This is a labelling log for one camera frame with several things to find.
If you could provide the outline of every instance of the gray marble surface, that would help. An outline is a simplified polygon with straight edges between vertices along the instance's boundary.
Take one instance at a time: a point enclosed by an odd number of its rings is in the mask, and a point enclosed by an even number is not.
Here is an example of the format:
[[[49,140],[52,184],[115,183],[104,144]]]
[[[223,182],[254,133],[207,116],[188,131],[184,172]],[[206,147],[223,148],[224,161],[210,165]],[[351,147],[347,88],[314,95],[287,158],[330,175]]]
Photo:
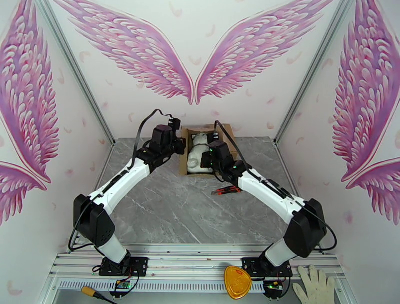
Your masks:
[[[264,177],[291,190],[269,138],[236,140],[250,165]],[[117,141],[103,183],[128,163],[134,141],[133,138]],[[229,184],[214,178],[180,176],[178,166],[179,156],[174,155],[167,164],[142,180],[116,207],[112,218],[123,244],[268,245],[284,235],[287,225],[252,195],[245,192],[211,195],[212,191]]]

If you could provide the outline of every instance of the wing mural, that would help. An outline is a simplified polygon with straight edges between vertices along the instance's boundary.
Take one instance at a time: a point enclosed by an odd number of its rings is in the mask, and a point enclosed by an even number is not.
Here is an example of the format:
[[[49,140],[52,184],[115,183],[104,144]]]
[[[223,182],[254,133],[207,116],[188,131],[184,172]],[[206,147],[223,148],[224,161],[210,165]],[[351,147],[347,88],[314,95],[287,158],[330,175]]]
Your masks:
[[[233,93],[297,45],[333,0],[296,0],[232,26],[215,47],[195,85],[196,103],[206,95]]]
[[[54,0],[78,32],[118,68],[166,98],[193,103],[193,82],[168,38],[151,23],[86,0]]]
[[[400,55],[375,0],[357,0],[340,59],[333,126],[335,154],[347,162],[342,181],[377,152],[399,105]]]
[[[369,166],[346,187],[359,186],[372,198],[372,209],[398,225],[400,222],[400,157]]]
[[[86,0],[54,0],[72,15],[77,31],[117,67],[155,93],[182,95],[198,105],[206,95],[222,98],[241,88],[297,45],[333,0],[294,0],[235,24],[193,80],[168,38],[151,23]]]
[[[356,0],[340,59],[332,138],[334,153],[347,163],[346,189],[367,190],[373,211],[398,225],[400,157],[369,165],[399,105],[396,41],[375,0]]]
[[[27,191],[39,188],[47,190],[38,178],[26,169],[4,161],[0,161],[0,226],[14,216],[16,211],[21,213],[22,201]]]
[[[27,191],[51,183],[57,156],[56,93],[43,30],[32,0],[21,0],[0,49],[0,119],[26,169],[0,162],[0,225],[21,212]]]

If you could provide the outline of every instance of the white stuffed toy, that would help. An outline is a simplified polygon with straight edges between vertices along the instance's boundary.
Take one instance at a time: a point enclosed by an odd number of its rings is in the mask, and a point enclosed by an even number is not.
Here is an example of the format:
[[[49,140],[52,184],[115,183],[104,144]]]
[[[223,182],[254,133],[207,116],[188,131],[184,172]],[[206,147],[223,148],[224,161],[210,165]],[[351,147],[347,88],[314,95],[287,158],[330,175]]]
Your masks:
[[[187,157],[187,172],[189,173],[212,173],[211,168],[202,168],[202,156],[204,152],[210,151],[207,134],[198,133],[191,136],[193,148]]]

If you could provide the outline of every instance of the black mounting bracket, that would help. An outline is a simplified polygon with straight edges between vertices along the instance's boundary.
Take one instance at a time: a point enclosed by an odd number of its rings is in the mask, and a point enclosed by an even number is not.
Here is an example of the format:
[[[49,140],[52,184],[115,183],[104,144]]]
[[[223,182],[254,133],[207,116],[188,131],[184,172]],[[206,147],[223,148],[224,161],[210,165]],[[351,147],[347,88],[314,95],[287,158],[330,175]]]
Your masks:
[[[145,277],[147,273],[148,257],[129,257],[124,263],[114,263],[108,258],[104,258],[98,275],[103,277]]]
[[[289,278],[293,277],[292,267],[289,261],[281,266],[274,267],[271,271],[265,271],[261,267],[260,257],[244,257],[241,259],[241,267],[252,278]]]

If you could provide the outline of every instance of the glove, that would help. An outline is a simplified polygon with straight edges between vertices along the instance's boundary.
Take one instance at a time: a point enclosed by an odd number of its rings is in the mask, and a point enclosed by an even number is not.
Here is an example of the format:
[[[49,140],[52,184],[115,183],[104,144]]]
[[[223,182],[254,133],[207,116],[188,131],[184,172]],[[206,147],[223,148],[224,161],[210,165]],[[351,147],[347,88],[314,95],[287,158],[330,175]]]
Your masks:
[[[309,276],[301,266],[298,267],[298,272],[307,295],[297,283],[293,284],[293,289],[302,304],[335,304],[335,279],[333,277],[327,280],[325,272],[320,270],[318,278],[318,271],[314,265],[309,267]]]

